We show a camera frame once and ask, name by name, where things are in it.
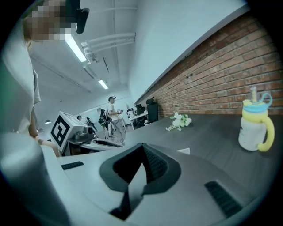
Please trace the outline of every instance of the brick wall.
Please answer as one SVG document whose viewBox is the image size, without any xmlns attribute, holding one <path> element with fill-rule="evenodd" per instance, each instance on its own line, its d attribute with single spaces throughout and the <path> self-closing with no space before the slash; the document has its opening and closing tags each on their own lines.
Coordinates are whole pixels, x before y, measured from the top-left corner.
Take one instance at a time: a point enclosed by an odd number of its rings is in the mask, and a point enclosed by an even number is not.
<svg viewBox="0 0 283 226">
<path fill-rule="evenodd" d="M 179 113 L 241 114 L 256 86 L 271 94 L 270 114 L 283 114 L 279 53 L 256 18 L 246 13 L 213 34 L 164 75 L 139 103 L 155 97 L 159 117 Z"/>
</svg>

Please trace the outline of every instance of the fluorescent light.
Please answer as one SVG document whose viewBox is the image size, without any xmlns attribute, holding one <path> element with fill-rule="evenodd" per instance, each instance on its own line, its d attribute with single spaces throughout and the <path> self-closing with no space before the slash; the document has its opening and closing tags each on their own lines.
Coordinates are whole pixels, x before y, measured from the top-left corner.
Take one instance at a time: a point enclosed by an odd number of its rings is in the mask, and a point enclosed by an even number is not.
<svg viewBox="0 0 283 226">
<path fill-rule="evenodd" d="M 66 43 L 70 46 L 71 50 L 75 53 L 75 55 L 81 62 L 87 61 L 72 36 L 69 39 L 66 39 Z"/>
<path fill-rule="evenodd" d="M 108 89 L 107 85 L 104 83 L 103 80 L 99 80 L 98 82 L 103 86 L 104 89 Z"/>
</svg>

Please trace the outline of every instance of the office chair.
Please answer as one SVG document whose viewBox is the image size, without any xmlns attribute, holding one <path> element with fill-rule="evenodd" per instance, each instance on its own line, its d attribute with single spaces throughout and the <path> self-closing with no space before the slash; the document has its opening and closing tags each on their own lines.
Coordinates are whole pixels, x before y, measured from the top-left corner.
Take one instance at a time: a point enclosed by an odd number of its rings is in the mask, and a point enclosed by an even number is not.
<svg viewBox="0 0 283 226">
<path fill-rule="evenodd" d="M 153 123 L 158 121 L 158 104 L 154 101 L 152 97 L 146 101 L 147 104 L 147 111 L 148 111 L 148 122 L 146 124 Z"/>
</svg>

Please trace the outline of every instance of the table surface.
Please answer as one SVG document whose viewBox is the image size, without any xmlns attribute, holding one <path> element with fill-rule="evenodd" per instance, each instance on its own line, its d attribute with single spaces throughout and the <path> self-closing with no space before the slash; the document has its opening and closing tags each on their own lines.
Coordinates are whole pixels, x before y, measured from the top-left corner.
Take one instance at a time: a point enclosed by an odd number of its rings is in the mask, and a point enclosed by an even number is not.
<svg viewBox="0 0 283 226">
<path fill-rule="evenodd" d="M 173 121 L 167 117 L 127 132 L 126 144 L 142 142 L 172 150 L 189 147 L 191 155 L 203 158 L 223 170 L 252 196 L 257 197 L 266 191 L 282 159 L 282 116 L 270 116 L 275 127 L 275 140 L 267 152 L 246 151 L 240 146 L 240 115 L 193 114 L 190 118 L 192 123 L 182 131 L 167 131 L 165 128 Z"/>
<path fill-rule="evenodd" d="M 149 114 L 148 112 L 144 112 L 143 114 L 136 115 L 136 116 L 133 117 L 133 118 L 129 118 L 129 121 L 135 120 L 135 119 L 140 118 L 140 117 L 143 117 L 143 116 L 146 116 L 146 115 L 148 115 L 148 114 Z"/>
</svg>

